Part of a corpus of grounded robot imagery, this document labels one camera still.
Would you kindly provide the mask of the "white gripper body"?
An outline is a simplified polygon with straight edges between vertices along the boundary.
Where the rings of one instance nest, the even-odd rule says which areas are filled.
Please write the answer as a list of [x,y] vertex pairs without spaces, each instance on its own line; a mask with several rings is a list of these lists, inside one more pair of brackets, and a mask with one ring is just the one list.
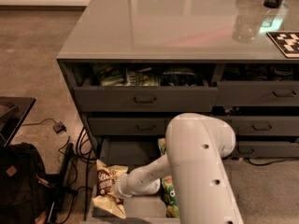
[[121,199],[131,198],[136,195],[136,192],[129,187],[128,177],[128,174],[123,174],[115,180],[114,191],[116,196]]

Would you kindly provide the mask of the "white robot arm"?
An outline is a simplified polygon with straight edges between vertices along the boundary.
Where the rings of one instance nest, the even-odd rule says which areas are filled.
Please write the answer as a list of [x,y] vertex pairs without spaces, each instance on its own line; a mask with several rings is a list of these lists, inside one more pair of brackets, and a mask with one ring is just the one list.
[[221,119],[195,113],[174,117],[165,133],[166,153],[116,179],[120,198],[147,195],[171,176],[180,224],[244,224],[222,159],[235,148],[235,132]]

